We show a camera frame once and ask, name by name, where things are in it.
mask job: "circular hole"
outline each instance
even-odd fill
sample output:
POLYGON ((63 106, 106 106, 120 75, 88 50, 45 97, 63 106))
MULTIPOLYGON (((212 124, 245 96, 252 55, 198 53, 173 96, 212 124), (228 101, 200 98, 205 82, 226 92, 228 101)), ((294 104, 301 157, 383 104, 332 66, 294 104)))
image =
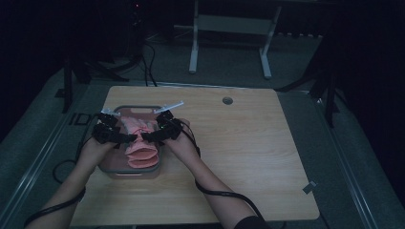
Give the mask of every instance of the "circular hole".
POLYGON ((231 97, 224 97, 223 103, 226 105, 231 105, 233 103, 233 99, 231 97))

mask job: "person's arm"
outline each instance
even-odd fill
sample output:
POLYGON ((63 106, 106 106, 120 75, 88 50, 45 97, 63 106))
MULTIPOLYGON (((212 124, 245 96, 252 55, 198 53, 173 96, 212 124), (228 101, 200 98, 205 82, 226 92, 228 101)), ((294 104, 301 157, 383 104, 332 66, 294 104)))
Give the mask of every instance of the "person's arm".
MULTIPOLYGON (((189 125, 187 120, 182 119, 181 121, 189 125)), ((186 132, 189 132, 188 127, 185 125, 183 129, 186 132)), ((185 164, 197 182, 204 189, 233 192, 228 186, 226 186, 226 184, 215 176, 215 174, 200 159, 194 145, 184 133, 181 133, 176 140, 168 139, 165 140, 164 143, 172 150, 176 157, 185 164)), ((242 219, 256 216, 250 206, 241 199, 210 196, 206 194, 204 194, 204 196, 225 229, 235 228, 238 222, 242 219)))
MULTIPOLYGON (((76 197, 85 187, 97 164, 101 162, 107 152, 114 146, 114 143, 107 142, 100 144, 94 138, 90 138, 83 146, 79 160, 72 172, 42 209, 53 207, 76 197)), ((74 203, 66 208, 38 218, 28 224, 26 228, 68 228, 76 206, 77 203, 74 203)))

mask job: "sleeve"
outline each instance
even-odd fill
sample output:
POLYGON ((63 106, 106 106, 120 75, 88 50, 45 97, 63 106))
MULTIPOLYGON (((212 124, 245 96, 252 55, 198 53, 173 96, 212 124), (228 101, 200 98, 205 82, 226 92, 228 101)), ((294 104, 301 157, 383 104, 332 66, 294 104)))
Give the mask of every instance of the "sleeve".
POLYGON ((269 229, 266 222, 256 216, 246 217, 236 224, 235 229, 269 229))

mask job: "table top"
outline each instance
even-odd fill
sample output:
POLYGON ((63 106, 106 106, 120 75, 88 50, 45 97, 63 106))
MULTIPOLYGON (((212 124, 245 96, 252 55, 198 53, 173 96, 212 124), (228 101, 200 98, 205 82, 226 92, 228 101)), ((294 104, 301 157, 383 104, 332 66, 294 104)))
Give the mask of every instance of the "table top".
MULTIPOLYGON (((183 101, 202 160, 231 189, 249 197, 265 220, 317 219, 319 211, 277 93, 269 89, 115 86, 104 108, 183 101), (233 103, 225 105, 224 97, 233 103)), ((218 222, 187 168, 164 147, 160 175, 112 179, 98 168, 72 226, 218 222)))

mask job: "hand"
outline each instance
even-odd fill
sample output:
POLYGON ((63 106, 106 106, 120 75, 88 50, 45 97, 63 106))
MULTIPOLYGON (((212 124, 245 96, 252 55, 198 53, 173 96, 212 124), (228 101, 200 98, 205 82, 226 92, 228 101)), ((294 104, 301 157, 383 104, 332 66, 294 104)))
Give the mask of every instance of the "hand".
POLYGON ((101 144, 91 137, 81 149, 77 166, 80 166, 88 171, 93 171, 95 167, 102 161, 102 159, 105 158, 107 153, 116 145, 117 144, 113 142, 101 144))
MULTIPOLYGON (((179 118, 179 120, 184 122, 187 126, 190 126, 188 120, 182 118, 179 118)), ((182 129, 192 137, 190 129, 186 125, 182 125, 182 129)), ((164 140, 163 143, 166 144, 173 154, 186 166, 191 165, 191 163, 194 163, 196 160, 200 160, 194 144, 183 132, 180 133, 176 140, 169 138, 164 140)))

